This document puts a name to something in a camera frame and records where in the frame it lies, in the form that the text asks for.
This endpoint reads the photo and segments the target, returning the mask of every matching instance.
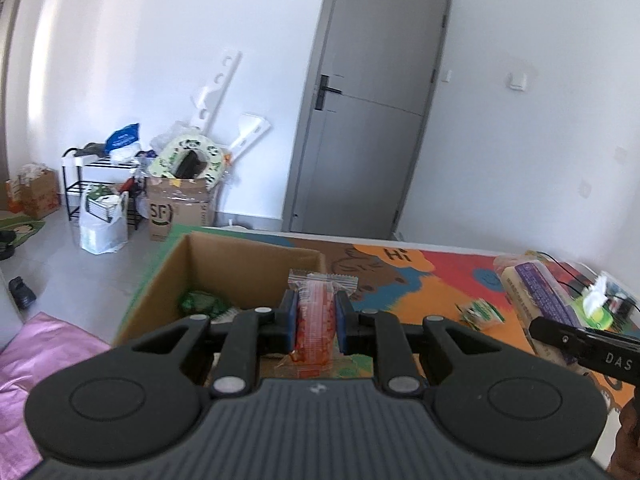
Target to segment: doormat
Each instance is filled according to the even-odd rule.
[[[34,220],[27,215],[18,215],[0,220],[0,231],[15,231],[16,239],[12,245],[17,247],[42,229],[44,224],[44,220]]]

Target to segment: light switch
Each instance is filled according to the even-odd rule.
[[[527,74],[524,72],[512,73],[509,88],[518,92],[524,92],[527,89]]]

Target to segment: hand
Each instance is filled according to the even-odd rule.
[[[631,435],[637,421],[638,414],[632,399],[620,412],[621,427],[616,435],[616,449],[607,468],[607,471],[616,480],[638,480],[640,478],[640,448],[638,442]]]

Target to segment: doorway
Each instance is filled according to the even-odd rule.
[[[325,0],[285,230],[389,239],[414,171],[449,0]]]
[[[6,78],[9,51],[20,0],[0,0],[0,210],[7,210],[8,197],[4,183],[9,180],[6,154]]]

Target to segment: door frame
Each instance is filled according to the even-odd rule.
[[[300,115],[298,117],[298,126],[296,128],[296,138],[293,144],[293,151],[291,155],[291,164],[289,168],[289,180],[287,182],[287,190],[285,194],[284,206],[282,210],[282,230],[284,232],[291,231],[291,223],[293,221],[293,206],[296,202],[298,194],[298,184],[300,182],[300,171],[302,170],[302,160],[305,153],[306,140],[308,137],[308,130],[311,124],[312,116],[312,104],[317,97],[318,88],[320,86],[322,58],[324,57],[324,50],[326,48],[327,35],[329,31],[329,25],[334,13],[335,0],[324,0],[322,2],[322,9],[318,20],[318,28],[316,29],[316,36],[314,39],[313,48],[311,51],[311,58],[309,61],[309,69],[306,75],[305,89],[302,97],[302,105],[300,107]],[[410,169],[407,175],[407,180],[402,188],[402,196],[398,204],[398,214],[394,219],[391,232],[389,236],[396,231],[398,222],[406,201],[406,196],[411,185],[411,180],[414,176],[415,165],[418,161],[422,142],[424,140],[424,134],[429,119],[429,112],[431,110],[431,103],[436,89],[436,83],[440,75],[440,63],[442,62],[442,51],[444,49],[445,38],[447,35],[447,29],[449,26],[449,16],[451,9],[451,0],[447,0],[444,20],[442,23],[442,33],[440,35],[440,44],[438,46],[438,53],[436,55],[435,62],[435,78],[433,84],[429,88],[429,94],[427,97],[426,109],[422,123],[420,124],[420,134],[418,135],[418,142],[416,150],[412,156]]]
[[[7,209],[8,197],[2,183],[9,180],[9,161],[6,149],[6,88],[9,56],[15,20],[20,0],[4,0],[0,14],[0,210]]]

